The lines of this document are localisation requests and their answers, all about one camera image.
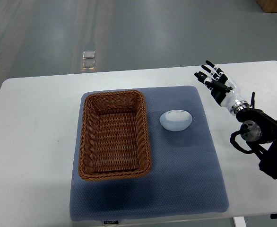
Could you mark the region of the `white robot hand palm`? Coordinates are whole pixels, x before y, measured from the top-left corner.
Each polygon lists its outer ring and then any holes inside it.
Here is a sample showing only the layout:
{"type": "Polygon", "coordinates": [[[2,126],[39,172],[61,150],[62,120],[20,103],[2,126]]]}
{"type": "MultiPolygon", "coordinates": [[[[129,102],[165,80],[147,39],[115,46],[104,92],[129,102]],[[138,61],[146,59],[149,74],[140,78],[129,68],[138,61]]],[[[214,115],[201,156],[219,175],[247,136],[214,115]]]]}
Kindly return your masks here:
{"type": "Polygon", "coordinates": [[[225,85],[232,89],[229,92],[218,91],[215,97],[215,101],[221,107],[225,107],[231,114],[237,114],[242,109],[249,107],[248,102],[241,96],[240,89],[232,79],[228,79],[225,85]]]}

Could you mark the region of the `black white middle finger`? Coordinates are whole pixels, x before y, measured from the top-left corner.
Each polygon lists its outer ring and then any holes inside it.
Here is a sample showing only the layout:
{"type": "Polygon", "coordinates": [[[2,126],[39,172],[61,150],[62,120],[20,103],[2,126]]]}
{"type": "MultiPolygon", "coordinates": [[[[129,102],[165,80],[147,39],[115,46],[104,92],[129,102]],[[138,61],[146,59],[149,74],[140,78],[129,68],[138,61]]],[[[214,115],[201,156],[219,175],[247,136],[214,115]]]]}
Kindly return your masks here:
{"type": "Polygon", "coordinates": [[[201,83],[210,83],[212,82],[212,78],[208,77],[206,74],[203,72],[195,72],[194,76],[198,79],[199,82],[201,83]]]}

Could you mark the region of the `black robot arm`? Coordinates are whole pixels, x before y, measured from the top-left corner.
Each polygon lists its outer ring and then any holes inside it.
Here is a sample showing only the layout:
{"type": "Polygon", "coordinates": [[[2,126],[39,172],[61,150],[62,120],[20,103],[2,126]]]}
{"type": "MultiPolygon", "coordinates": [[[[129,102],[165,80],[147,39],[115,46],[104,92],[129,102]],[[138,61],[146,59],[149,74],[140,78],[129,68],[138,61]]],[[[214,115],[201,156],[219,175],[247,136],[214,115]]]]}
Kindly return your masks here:
{"type": "Polygon", "coordinates": [[[230,143],[244,154],[255,154],[260,171],[277,180],[277,120],[255,107],[255,95],[248,103],[231,76],[210,61],[194,75],[210,91],[215,101],[228,109],[241,123],[230,143]]]}

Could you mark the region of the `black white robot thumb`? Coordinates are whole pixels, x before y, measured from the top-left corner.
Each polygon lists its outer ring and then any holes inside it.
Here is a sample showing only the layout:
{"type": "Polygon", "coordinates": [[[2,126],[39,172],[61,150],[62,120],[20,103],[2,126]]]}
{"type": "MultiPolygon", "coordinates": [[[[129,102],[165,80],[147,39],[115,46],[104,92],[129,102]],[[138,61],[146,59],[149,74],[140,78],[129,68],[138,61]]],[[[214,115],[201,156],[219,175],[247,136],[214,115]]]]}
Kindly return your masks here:
{"type": "Polygon", "coordinates": [[[223,93],[229,93],[233,89],[213,79],[205,79],[205,85],[209,87],[209,89],[217,89],[219,92],[223,93]]]}

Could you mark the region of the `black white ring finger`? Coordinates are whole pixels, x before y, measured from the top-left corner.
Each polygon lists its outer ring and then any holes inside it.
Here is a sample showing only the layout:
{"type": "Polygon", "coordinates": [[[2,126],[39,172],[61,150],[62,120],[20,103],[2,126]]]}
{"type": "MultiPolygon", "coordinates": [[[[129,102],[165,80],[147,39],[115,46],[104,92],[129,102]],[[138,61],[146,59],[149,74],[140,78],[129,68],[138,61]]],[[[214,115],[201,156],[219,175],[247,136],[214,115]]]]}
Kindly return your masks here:
{"type": "Polygon", "coordinates": [[[215,80],[220,80],[223,78],[224,72],[217,66],[206,66],[201,65],[202,69],[204,69],[207,73],[209,73],[215,80]]]}

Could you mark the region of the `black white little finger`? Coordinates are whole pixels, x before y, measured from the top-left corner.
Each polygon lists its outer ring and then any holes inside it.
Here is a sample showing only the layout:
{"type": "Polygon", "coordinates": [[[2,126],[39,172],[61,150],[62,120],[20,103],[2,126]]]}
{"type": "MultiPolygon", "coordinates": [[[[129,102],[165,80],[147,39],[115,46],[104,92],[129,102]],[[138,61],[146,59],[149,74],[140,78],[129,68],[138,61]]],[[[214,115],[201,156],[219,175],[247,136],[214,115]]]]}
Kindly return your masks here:
{"type": "Polygon", "coordinates": [[[205,71],[207,71],[214,78],[227,77],[225,72],[222,71],[222,69],[219,68],[214,63],[210,62],[209,60],[206,60],[205,63],[206,63],[205,71]]]}

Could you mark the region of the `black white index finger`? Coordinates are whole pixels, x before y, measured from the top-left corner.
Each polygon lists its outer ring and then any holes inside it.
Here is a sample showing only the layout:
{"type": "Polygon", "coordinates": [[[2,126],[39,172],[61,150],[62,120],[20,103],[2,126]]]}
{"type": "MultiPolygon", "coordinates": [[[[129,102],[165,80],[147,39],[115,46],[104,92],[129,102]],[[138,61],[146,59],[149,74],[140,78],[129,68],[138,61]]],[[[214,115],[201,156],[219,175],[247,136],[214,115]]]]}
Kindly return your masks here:
{"type": "Polygon", "coordinates": [[[210,90],[210,94],[216,102],[220,102],[220,88],[217,85],[206,83],[205,86],[210,90]]]}

